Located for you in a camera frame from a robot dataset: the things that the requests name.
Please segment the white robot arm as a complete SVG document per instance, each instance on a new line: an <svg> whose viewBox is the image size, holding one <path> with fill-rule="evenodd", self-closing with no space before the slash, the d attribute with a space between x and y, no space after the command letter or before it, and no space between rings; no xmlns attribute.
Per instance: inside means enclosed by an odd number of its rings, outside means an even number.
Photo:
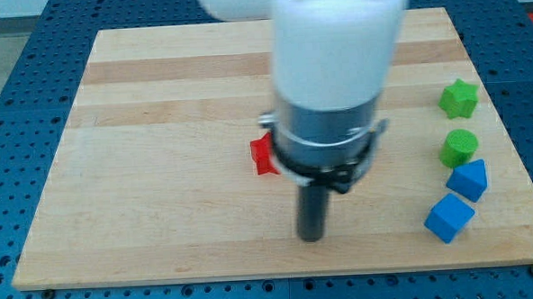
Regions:
<svg viewBox="0 0 533 299"><path fill-rule="evenodd" d="M275 99L259 123L276 169L297 184L297 235L320 240L330 192L365 175L387 128L375 109L408 0L198 2L224 22L272 22Z"/></svg>

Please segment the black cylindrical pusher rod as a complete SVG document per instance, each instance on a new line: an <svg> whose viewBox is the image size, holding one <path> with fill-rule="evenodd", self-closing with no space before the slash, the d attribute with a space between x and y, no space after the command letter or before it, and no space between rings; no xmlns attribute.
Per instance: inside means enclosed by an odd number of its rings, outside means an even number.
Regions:
<svg viewBox="0 0 533 299"><path fill-rule="evenodd" d="M325 185L299 186L297 193L297 235L306 242L324 237L330 190Z"/></svg>

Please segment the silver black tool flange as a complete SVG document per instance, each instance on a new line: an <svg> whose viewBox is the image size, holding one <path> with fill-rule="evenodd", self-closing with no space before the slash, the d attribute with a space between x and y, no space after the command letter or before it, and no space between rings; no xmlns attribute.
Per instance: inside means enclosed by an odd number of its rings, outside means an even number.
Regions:
<svg viewBox="0 0 533 299"><path fill-rule="evenodd" d="M388 120L375 121L379 95L338 110L301 107L280 95L258 124L271 132L276 169L298 186L345 194L370 169Z"/></svg>

